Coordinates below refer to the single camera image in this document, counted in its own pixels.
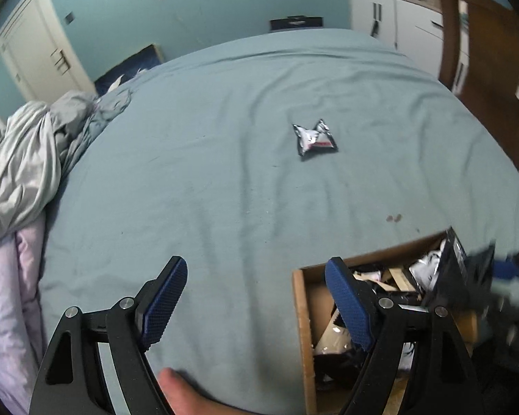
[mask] cabinet door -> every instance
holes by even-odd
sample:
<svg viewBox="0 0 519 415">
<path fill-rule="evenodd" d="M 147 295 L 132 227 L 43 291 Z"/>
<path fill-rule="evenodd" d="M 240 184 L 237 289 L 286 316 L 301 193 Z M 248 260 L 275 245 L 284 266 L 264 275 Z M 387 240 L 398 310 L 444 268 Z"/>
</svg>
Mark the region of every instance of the cabinet door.
<svg viewBox="0 0 519 415">
<path fill-rule="evenodd" d="M 350 0 L 351 25 L 355 31 L 378 38 L 396 48 L 396 0 Z"/>
<path fill-rule="evenodd" d="M 442 61 L 442 15 L 408 1 L 396 1 L 397 48 L 421 70 L 438 78 Z"/>
</svg>

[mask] cardboard box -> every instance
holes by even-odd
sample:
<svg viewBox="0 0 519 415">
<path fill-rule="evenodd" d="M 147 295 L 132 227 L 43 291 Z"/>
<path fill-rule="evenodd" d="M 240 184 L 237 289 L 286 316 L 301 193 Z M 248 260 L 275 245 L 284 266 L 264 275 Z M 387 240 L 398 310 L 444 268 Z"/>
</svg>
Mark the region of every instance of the cardboard box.
<svg viewBox="0 0 519 415">
<path fill-rule="evenodd" d="M 410 266 L 429 251 L 438 249 L 441 241 L 446 237 L 446 231 L 432 236 L 421 238 L 374 253 L 344 259 L 344 263 L 352 268 L 372 262 L 379 262 L 389 268 Z M 313 366 L 313 347 L 321 338 L 330 321 L 330 313 L 334 305 L 333 298 L 325 285 L 325 264 L 300 268 L 292 273 L 294 302 L 298 317 L 300 348 L 302 351 L 302 369 L 304 393 L 306 396 L 307 415 L 323 415 L 338 413 L 350 398 L 350 391 L 338 389 L 333 391 L 316 391 L 315 372 Z M 466 332 L 462 332 L 464 340 L 476 339 L 476 317 L 461 316 Z M 404 385 L 394 385 L 401 388 L 403 395 Z M 395 399 L 396 413 L 401 403 L 401 397 L 393 398 L 394 390 L 389 398 Z"/>
</svg>

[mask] pink blanket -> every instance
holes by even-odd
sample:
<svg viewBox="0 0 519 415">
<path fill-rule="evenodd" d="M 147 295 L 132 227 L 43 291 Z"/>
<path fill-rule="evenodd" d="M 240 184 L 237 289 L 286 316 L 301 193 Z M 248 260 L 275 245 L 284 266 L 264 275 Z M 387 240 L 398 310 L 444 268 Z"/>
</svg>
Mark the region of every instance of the pink blanket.
<svg viewBox="0 0 519 415">
<path fill-rule="evenodd" d="M 13 415 L 29 412 L 43 358 L 37 284 L 45 214 L 0 241 L 0 399 Z"/>
</svg>

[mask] blue gripper pad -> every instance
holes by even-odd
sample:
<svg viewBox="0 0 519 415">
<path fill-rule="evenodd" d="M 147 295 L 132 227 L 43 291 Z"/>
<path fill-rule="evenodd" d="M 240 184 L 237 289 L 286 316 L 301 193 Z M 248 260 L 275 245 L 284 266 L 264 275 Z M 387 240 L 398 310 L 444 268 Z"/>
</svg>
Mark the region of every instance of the blue gripper pad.
<svg viewBox="0 0 519 415">
<path fill-rule="evenodd" d="M 333 257 L 325 266 L 325 282 L 335 301 L 342 320 L 346 325 L 352 341 L 369 351 L 375 343 L 372 325 L 376 323 L 377 309 L 372 297 L 362 288 L 352 272 L 340 257 Z"/>
<path fill-rule="evenodd" d="M 184 259 L 174 256 L 139 303 L 140 345 L 145 351 L 162 338 L 188 277 Z"/>
</svg>

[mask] mattress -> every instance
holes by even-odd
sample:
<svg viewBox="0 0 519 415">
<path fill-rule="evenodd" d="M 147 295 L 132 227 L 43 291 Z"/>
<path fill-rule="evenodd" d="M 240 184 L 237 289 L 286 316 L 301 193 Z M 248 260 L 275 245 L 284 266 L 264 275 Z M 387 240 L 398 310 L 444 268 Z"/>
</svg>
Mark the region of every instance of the mattress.
<svg viewBox="0 0 519 415">
<path fill-rule="evenodd" d="M 443 85 L 367 35 L 245 38 L 126 88 L 131 104 L 48 210 L 48 340 L 67 307 L 111 307 L 180 255 L 188 284 L 147 353 L 152 369 L 180 370 L 248 411 L 304 413 L 293 269 L 450 225 L 467 251 L 493 239 L 500 254 L 519 247 L 511 161 Z M 320 118 L 339 151 L 302 160 L 292 124 Z"/>
</svg>

